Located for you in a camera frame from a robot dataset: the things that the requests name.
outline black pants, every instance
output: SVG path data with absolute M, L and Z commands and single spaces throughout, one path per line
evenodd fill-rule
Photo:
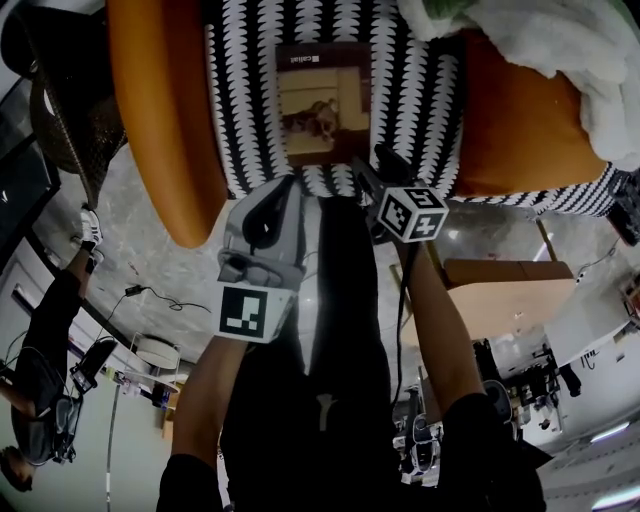
M 287 471 L 289 481 L 303 460 L 309 478 L 309 465 L 328 465 L 334 475 L 353 474 L 353 465 L 369 472 L 371 464 L 382 464 L 378 473 L 390 474 L 397 467 L 371 238 L 355 201 L 329 198 L 321 207 L 319 312 L 309 375 L 296 308 L 278 339 L 248 349 L 238 372 L 221 439 L 232 498 L 255 492 L 252 475 L 262 463 Z M 326 421 L 322 401 L 332 404 Z

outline black cable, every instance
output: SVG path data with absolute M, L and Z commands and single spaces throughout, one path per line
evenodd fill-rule
M 211 310 L 206 306 L 196 304 L 195 302 L 178 302 L 177 300 L 170 297 L 163 297 L 162 295 L 159 295 L 153 288 L 151 288 L 151 286 L 145 286 L 143 290 L 151 290 L 151 293 L 153 293 L 156 297 L 162 300 L 166 300 L 169 303 L 169 309 L 171 309 L 172 311 L 182 311 L 185 306 L 191 306 L 194 308 L 204 309 L 209 314 L 211 314 Z
M 618 238 L 616 239 L 616 241 L 615 241 L 615 242 L 613 243 L 613 245 L 611 246 L 611 249 L 609 249 L 609 250 L 605 253 L 605 255 L 604 255 L 602 258 L 597 259 L 596 261 L 594 261 L 594 262 L 592 262 L 592 263 L 587 263 L 587 264 L 585 264 L 585 265 L 582 265 L 582 266 L 580 267 L 580 270 L 578 270 L 578 272 L 577 272 L 578 277 L 580 277 L 580 274 L 582 274 L 582 272 L 583 272 L 583 271 L 585 271 L 585 270 L 587 270 L 588 268 L 593 267 L 594 265 L 597 265 L 598 263 L 600 263 L 600 262 L 602 262 L 602 261 L 606 260 L 607 258 L 610 258 L 611 256 L 613 256 L 613 255 L 616 253 L 616 250 L 617 250 L 617 249 L 616 249 L 616 245 L 618 245 L 618 242 L 619 242 L 619 241 L 620 241 L 620 237 L 618 237 Z
M 102 331 L 104 331 L 104 325 L 109 323 L 109 320 L 111 320 L 111 317 L 113 316 L 113 314 L 116 312 L 116 309 L 118 309 L 118 306 L 120 305 L 120 303 L 122 302 L 122 299 L 124 299 L 127 296 L 127 294 L 125 293 L 122 297 L 120 297 L 118 299 L 118 302 L 116 302 L 116 305 L 113 306 L 113 309 L 111 310 L 111 313 L 109 313 L 109 316 L 107 317 L 107 320 L 104 322 L 104 324 L 102 324 L 100 326 L 100 332 L 98 332 L 98 335 L 96 336 L 96 339 L 93 340 L 93 342 L 95 343 L 96 341 L 98 341 L 98 338 L 100 338 L 100 335 L 102 334 Z
M 9 354 L 11 353 L 11 349 L 13 348 L 13 344 L 18 341 L 20 338 L 22 338 L 25 334 L 27 334 L 28 331 L 22 331 L 20 334 L 18 334 L 15 338 L 13 338 L 13 341 L 9 344 L 9 348 L 7 349 L 7 355 L 4 357 L 6 360 L 9 359 Z
M 409 284 L 409 278 L 411 277 L 411 269 L 413 268 L 413 262 L 418 254 L 419 243 L 409 244 L 409 250 L 407 252 L 407 261 L 402 269 L 402 281 L 400 283 L 400 302 L 398 304 L 398 324 L 396 331 L 396 350 L 398 352 L 397 371 L 398 371 L 398 387 L 396 388 L 396 394 L 391 402 L 391 411 L 396 407 L 398 398 L 400 397 L 400 389 L 402 388 L 402 342 L 400 340 L 400 332 L 402 331 L 402 313 L 404 312 L 404 300 L 407 294 L 407 286 Z

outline cable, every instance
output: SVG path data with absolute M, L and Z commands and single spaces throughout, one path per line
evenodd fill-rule
M 122 302 L 122 299 L 124 299 L 125 297 L 127 297 L 127 294 L 125 293 L 122 297 L 120 297 L 118 299 L 118 302 L 116 302 L 116 305 L 113 306 L 113 309 L 111 310 L 111 313 L 109 313 L 109 316 L 107 317 L 107 320 L 104 322 L 104 324 L 108 324 L 109 320 L 111 320 L 111 317 L 113 316 L 113 314 L 116 312 L 116 309 L 118 309 L 118 306 L 120 305 L 120 303 Z M 100 326 L 100 331 L 98 332 L 98 335 L 96 336 L 96 339 L 93 340 L 93 343 L 95 343 L 96 341 L 98 341 L 98 338 L 100 338 L 100 335 L 102 334 L 102 331 L 104 331 L 104 324 L 102 324 Z
M 11 349 L 13 348 L 13 344 L 18 341 L 20 338 L 22 338 L 22 336 L 24 336 L 25 334 L 27 334 L 27 332 L 29 332 L 28 330 L 26 331 L 22 331 L 20 334 L 18 334 L 15 338 L 13 338 L 13 341 L 9 344 L 9 348 L 7 349 L 7 355 L 5 356 L 5 360 L 9 360 L 9 353 L 11 352 Z
M 302 280 L 302 282 L 304 283 L 307 279 L 311 279 L 313 276 L 315 276 L 315 275 L 317 275 L 317 274 L 318 274 L 318 271 L 311 272 L 311 274 L 309 274 L 308 276 L 306 276 L 306 277 Z
M 402 313 L 404 312 L 404 299 L 407 293 L 407 286 L 409 284 L 409 278 L 411 277 L 411 269 L 413 268 L 413 262 L 418 254 L 420 244 L 409 244 L 409 251 L 407 252 L 407 261 L 402 269 L 402 281 L 400 283 L 400 302 L 398 303 L 398 323 L 396 325 L 396 350 L 398 353 L 397 358 L 397 372 L 398 372 L 398 387 L 396 388 L 396 394 L 391 402 L 391 411 L 396 407 L 398 398 L 400 397 L 400 389 L 402 388 L 402 343 L 400 340 L 400 333 L 404 326 L 402 322 Z
M 111 409 L 111 427 L 109 428 L 109 448 L 107 449 L 107 512 L 111 512 L 111 449 L 113 447 L 113 428 L 116 423 L 116 410 L 118 409 L 118 397 L 120 396 L 120 384 L 116 386 L 116 394 L 113 397 L 113 408 Z
M 611 249 L 609 249 L 609 250 L 606 252 L 606 254 L 605 254 L 602 258 L 600 258 L 600 259 L 598 259 L 598 260 L 596 260 L 596 261 L 594 261 L 594 262 L 592 262 L 592 263 L 587 263 L 586 265 L 582 265 L 582 266 L 580 267 L 580 270 L 578 270 L 578 272 L 577 272 L 578 277 L 580 277 L 580 274 L 582 274 L 582 272 L 584 272 L 584 271 L 585 271 L 585 270 L 587 270 L 588 268 L 593 267 L 594 265 L 597 265 L 598 263 L 600 263 L 600 262 L 602 262 L 602 261 L 606 260 L 607 258 L 610 258 L 611 256 L 613 256 L 613 255 L 616 253 L 616 251 L 617 251 L 617 249 L 616 249 L 616 245 L 618 245 L 618 242 L 619 242 L 619 241 L 620 241 L 620 237 L 618 237 L 618 238 L 616 239 L 616 241 L 615 241 L 615 242 L 613 243 L 613 245 L 611 246 Z
M 166 300 L 167 302 L 169 302 L 169 309 L 171 309 L 172 311 L 182 311 L 185 306 L 191 306 L 191 307 L 194 307 L 194 308 L 204 309 L 209 314 L 211 314 L 211 310 L 208 307 L 203 306 L 201 304 L 196 304 L 195 302 L 178 302 L 177 300 L 172 299 L 170 297 L 163 297 L 162 295 L 158 295 L 158 293 L 153 288 L 151 288 L 151 286 L 145 286 L 142 290 L 143 291 L 144 290 L 151 290 L 151 293 L 153 293 L 156 297 L 158 297 L 159 299 Z

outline white towel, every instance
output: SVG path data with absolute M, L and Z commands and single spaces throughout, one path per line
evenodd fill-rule
M 419 4 L 399 0 L 419 39 L 458 28 L 426 24 Z M 640 167 L 640 43 L 608 1 L 478 0 L 465 15 L 508 62 L 549 78 L 563 72 L 582 93 L 581 123 L 595 153 L 618 169 Z

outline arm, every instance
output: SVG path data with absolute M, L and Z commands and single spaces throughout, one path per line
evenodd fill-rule
M 407 246 L 396 243 L 403 264 Z M 408 284 L 422 360 L 444 415 L 463 396 L 484 393 L 467 328 L 436 273 L 424 245 Z
M 30 419 L 36 418 L 36 406 L 33 400 L 29 400 L 4 379 L 0 379 L 0 395 L 5 397 L 13 407 Z
M 192 455 L 213 469 L 218 438 L 247 343 L 214 337 L 180 393 L 171 455 Z
M 397 248 L 404 265 L 407 249 Z M 484 388 L 469 333 L 424 246 L 413 262 L 408 288 L 422 359 L 444 417 L 438 482 L 443 499 L 464 510 L 484 509 L 489 502 L 493 510 L 512 510 L 518 501 L 522 510 L 544 511 L 535 468 L 480 394 Z

